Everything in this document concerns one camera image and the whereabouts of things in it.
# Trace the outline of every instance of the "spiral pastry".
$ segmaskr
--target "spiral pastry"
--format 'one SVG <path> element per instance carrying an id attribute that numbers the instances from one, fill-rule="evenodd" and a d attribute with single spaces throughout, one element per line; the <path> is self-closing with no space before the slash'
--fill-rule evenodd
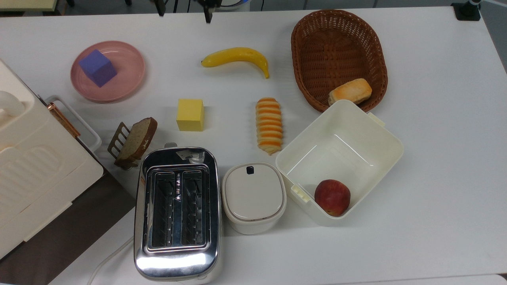
<path id="1" fill-rule="evenodd" d="M 282 149 L 282 112 L 280 104 L 271 97 L 264 97 L 257 102 L 256 126 L 257 145 L 269 155 Z"/>

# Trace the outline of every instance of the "yellow cube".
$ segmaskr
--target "yellow cube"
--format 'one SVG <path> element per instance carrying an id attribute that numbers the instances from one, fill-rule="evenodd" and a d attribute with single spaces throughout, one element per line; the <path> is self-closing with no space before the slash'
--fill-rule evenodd
<path id="1" fill-rule="evenodd" d="M 201 99 L 179 99 L 176 117 L 180 131 L 199 131 L 204 129 L 204 105 Z"/>

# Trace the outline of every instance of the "white cord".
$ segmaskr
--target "white cord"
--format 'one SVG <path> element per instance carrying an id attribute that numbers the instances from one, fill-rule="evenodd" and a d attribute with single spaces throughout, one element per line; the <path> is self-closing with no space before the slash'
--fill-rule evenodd
<path id="1" fill-rule="evenodd" d="M 95 268 L 95 271 L 93 272 L 92 276 L 90 276 L 90 279 L 88 280 L 87 285 L 90 285 L 93 282 L 93 279 L 97 275 L 97 272 L 101 269 L 101 267 L 106 264 L 111 258 L 113 258 L 115 255 L 117 255 L 120 251 L 122 251 L 127 245 L 129 245 L 134 240 L 134 236 L 129 238 L 128 241 L 126 241 L 120 248 L 118 248 L 115 252 L 113 252 L 110 256 L 108 256 L 104 261 L 102 261 L 97 268 Z"/>

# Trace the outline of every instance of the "toaster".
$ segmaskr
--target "toaster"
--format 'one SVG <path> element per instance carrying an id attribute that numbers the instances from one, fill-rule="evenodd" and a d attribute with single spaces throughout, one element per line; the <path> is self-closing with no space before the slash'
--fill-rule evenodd
<path id="1" fill-rule="evenodd" d="M 221 198 L 213 155 L 165 148 L 143 160 L 134 225 L 134 263 L 156 281 L 204 284 L 221 271 Z"/>

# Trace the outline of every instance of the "red apple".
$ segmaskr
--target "red apple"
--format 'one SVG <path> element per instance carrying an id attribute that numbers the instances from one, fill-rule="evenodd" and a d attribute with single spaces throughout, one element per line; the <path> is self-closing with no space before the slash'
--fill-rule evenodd
<path id="1" fill-rule="evenodd" d="M 350 205 L 350 190 L 338 180 L 324 180 L 315 189 L 315 202 L 329 215 L 338 217 Z"/>

